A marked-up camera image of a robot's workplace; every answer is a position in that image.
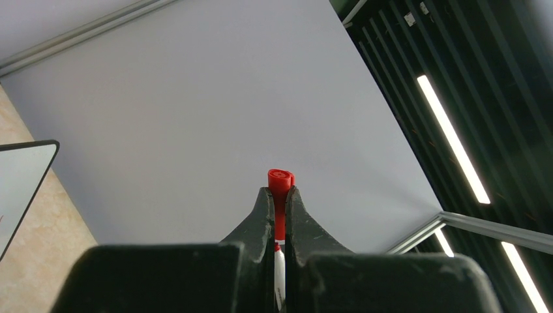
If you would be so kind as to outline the black framed whiteboard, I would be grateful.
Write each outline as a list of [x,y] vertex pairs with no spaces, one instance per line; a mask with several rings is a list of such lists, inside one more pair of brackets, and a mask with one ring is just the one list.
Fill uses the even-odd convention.
[[1,258],[59,151],[57,140],[1,145]]

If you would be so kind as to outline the red capped white marker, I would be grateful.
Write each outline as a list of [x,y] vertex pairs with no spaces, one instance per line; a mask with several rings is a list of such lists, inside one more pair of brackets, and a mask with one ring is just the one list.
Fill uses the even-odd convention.
[[281,245],[275,243],[275,299],[278,312],[281,312],[286,300],[286,260]]

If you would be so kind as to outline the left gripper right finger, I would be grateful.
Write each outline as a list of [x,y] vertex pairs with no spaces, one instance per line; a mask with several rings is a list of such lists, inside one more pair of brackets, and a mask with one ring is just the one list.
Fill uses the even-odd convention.
[[501,312],[490,280],[467,256],[362,254],[286,199],[288,312]]

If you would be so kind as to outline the red marker cap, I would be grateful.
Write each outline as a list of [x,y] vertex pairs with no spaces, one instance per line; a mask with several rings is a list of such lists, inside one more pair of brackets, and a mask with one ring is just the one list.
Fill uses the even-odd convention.
[[275,207],[275,241],[279,243],[286,236],[286,199],[295,184],[295,176],[286,170],[270,169],[267,178]]

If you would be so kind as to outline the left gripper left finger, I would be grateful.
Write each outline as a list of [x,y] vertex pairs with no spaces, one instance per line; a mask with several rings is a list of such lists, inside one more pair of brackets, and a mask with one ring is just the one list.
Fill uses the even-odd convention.
[[73,265],[53,312],[274,312],[271,192],[217,243],[101,245]]

